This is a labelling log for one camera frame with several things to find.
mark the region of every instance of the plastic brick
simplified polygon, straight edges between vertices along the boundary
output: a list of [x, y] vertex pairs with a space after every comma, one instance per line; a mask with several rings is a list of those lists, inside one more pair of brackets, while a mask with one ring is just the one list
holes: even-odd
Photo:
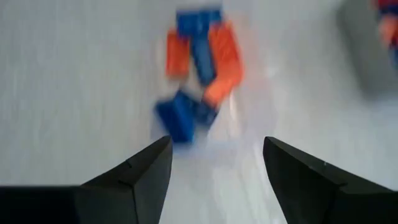
[[391, 6], [393, 4], [398, 4], [398, 0], [374, 0], [374, 2], [376, 6], [380, 9]]
[[216, 80], [206, 89], [205, 99], [212, 105], [221, 102], [243, 79], [243, 64], [236, 45], [231, 24], [213, 26], [209, 42], [216, 67]]
[[379, 31], [386, 46], [396, 46], [398, 38], [398, 17], [385, 15], [379, 23]]
[[191, 40], [191, 51], [199, 82], [203, 86], [208, 86], [216, 78], [208, 39], [206, 37], [193, 38]]
[[210, 24], [221, 20], [220, 7], [177, 11], [178, 34], [183, 37], [206, 37]]
[[388, 6], [383, 6], [379, 9], [379, 12], [382, 16], [386, 14], [393, 14], [398, 16], [398, 4], [395, 3]]
[[187, 78], [189, 61], [189, 40], [179, 37], [176, 30], [170, 30], [167, 33], [166, 75], [169, 78]]
[[158, 102], [155, 110], [171, 135], [173, 142], [188, 143], [193, 141], [195, 129], [193, 114], [184, 98], [176, 95], [170, 101]]
[[183, 99], [190, 108], [196, 122], [204, 126], [211, 126], [217, 117], [218, 110], [205, 100], [198, 101], [182, 90], [179, 90], [176, 97]]

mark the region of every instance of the orange plastic brick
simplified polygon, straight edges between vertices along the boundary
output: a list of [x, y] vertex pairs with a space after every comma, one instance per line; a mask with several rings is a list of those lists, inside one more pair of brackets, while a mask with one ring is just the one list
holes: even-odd
[[203, 97], [207, 103], [218, 107], [231, 94], [235, 85], [233, 79], [216, 78], [205, 90]]
[[190, 46], [188, 39], [181, 39], [176, 30], [167, 33], [166, 75], [169, 78], [187, 78]]
[[205, 90], [205, 100], [218, 106], [243, 79], [243, 65], [231, 24], [213, 26], [209, 43], [216, 67], [216, 80]]
[[398, 17], [393, 15], [382, 17], [379, 24], [379, 32], [383, 43], [386, 46], [390, 46], [398, 34]]
[[[215, 61], [217, 76], [228, 75], [243, 77], [242, 61], [236, 45], [231, 24], [220, 24], [212, 26], [209, 31], [209, 43]], [[232, 68], [237, 69], [234, 73], [227, 73]]]

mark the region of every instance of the blue block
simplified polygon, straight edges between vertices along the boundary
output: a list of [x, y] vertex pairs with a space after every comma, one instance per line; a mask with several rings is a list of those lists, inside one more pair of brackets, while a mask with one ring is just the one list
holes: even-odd
[[207, 37], [210, 24], [221, 22], [221, 8], [209, 7], [196, 11], [177, 11], [177, 30], [183, 37]]
[[176, 96], [170, 101], [158, 102], [155, 110], [171, 135], [173, 142], [187, 143], [193, 141], [195, 129], [193, 114], [183, 98]]
[[216, 119], [217, 114], [217, 110], [202, 100], [195, 110], [195, 119], [202, 125], [211, 126]]
[[393, 14], [398, 16], [398, 4], [392, 4], [390, 6], [383, 7], [379, 11], [381, 15]]
[[216, 78], [209, 40], [202, 37], [192, 39], [191, 53], [197, 68], [200, 84], [208, 86]]
[[197, 101], [182, 90], [176, 94], [176, 98], [181, 98], [190, 108], [196, 122], [205, 126], [211, 126], [217, 117], [218, 111], [205, 101]]
[[396, 69], [398, 69], [398, 49], [396, 49], [395, 47], [391, 48], [390, 55], [392, 57]]

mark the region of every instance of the white table surface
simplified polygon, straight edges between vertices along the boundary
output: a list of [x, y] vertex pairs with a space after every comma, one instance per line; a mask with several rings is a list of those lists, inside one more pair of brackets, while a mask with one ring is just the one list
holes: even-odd
[[[0, 1], [0, 184], [80, 184], [159, 137], [152, 107], [180, 2]], [[398, 96], [366, 97], [340, 1], [222, 4], [247, 77], [208, 137], [176, 149], [161, 223], [285, 223], [264, 136], [398, 190]]]

